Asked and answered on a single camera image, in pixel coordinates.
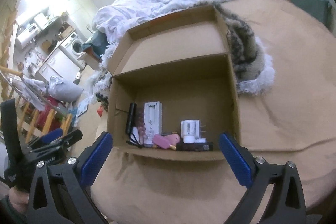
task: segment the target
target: white device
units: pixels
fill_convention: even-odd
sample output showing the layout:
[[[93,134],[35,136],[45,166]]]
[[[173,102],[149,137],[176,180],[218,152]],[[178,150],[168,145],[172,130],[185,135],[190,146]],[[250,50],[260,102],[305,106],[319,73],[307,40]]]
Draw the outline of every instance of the white device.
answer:
[[[183,120],[181,121],[181,137],[184,143],[205,143],[206,138],[201,138],[201,121],[200,120]]]
[[[34,21],[40,29],[43,29],[44,25],[48,23],[48,20],[43,13],[39,13],[36,17],[34,17]]]
[[[76,32],[73,32],[60,46],[61,51],[80,69],[84,69],[85,67],[85,61],[78,60],[79,56],[83,53],[82,44],[84,44],[84,42],[80,40]]]
[[[155,134],[162,133],[162,104],[160,102],[145,103],[144,108],[145,136],[144,144],[153,144]]]
[[[39,31],[40,28],[36,25],[36,23],[30,25],[26,30],[24,30],[16,37],[17,48],[22,51],[23,48],[27,46],[29,41],[32,40],[39,33]]]

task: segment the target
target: pink toy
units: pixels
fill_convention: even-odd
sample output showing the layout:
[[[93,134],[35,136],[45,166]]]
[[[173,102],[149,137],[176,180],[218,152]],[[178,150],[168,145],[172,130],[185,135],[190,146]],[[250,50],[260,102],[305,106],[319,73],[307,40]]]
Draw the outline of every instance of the pink toy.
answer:
[[[158,147],[161,147],[163,149],[172,149],[176,150],[176,146],[171,145],[170,141],[166,139],[165,137],[162,137],[159,134],[155,134],[153,137],[153,144],[156,144]]]
[[[164,138],[168,139],[170,141],[170,144],[174,146],[176,146],[176,144],[179,143],[181,140],[178,134],[167,135],[167,136],[164,136]]]

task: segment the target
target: white cabinet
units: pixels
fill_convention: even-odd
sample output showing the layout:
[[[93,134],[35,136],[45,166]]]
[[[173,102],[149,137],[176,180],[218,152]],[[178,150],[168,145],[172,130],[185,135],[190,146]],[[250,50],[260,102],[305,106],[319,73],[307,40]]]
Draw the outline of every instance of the white cabinet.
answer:
[[[49,83],[51,76],[59,77],[59,74],[54,71],[47,63],[44,63],[41,68],[36,72],[35,78],[45,83]]]
[[[91,27],[92,19],[97,10],[92,0],[52,0],[49,7],[49,12],[55,15],[67,11],[69,23],[76,29],[77,33],[83,35],[86,39],[91,35],[86,25],[89,24]]]
[[[59,48],[51,54],[46,63],[62,78],[71,82],[75,80],[77,73],[80,71],[79,67]]]

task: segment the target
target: small box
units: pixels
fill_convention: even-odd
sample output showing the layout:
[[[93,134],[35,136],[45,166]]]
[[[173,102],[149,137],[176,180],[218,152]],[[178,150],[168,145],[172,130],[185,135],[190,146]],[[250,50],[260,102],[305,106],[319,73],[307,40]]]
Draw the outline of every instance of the small box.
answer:
[[[236,81],[227,26],[212,6],[175,12],[134,27],[109,60],[113,75],[107,130],[114,148],[165,160],[223,160],[218,140],[240,141]],[[180,131],[182,120],[201,120],[213,151],[172,151],[130,146],[124,133],[130,103],[162,103],[162,132]]]

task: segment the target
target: metal screw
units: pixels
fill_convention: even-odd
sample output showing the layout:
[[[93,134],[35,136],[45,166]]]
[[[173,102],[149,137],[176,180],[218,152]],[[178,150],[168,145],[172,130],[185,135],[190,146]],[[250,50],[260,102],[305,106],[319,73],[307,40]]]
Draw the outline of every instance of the metal screw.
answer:
[[[76,162],[76,158],[70,158],[70,159],[68,159],[68,163],[69,164],[74,164],[75,162]]]
[[[255,160],[259,164],[264,164],[265,163],[265,159],[263,157],[256,157]]]
[[[291,168],[294,168],[294,167],[295,167],[295,163],[293,163],[292,161],[289,161],[289,162],[288,162],[288,165],[289,165],[289,167],[291,167]]]
[[[44,166],[44,161],[39,161],[36,166],[42,168]]]

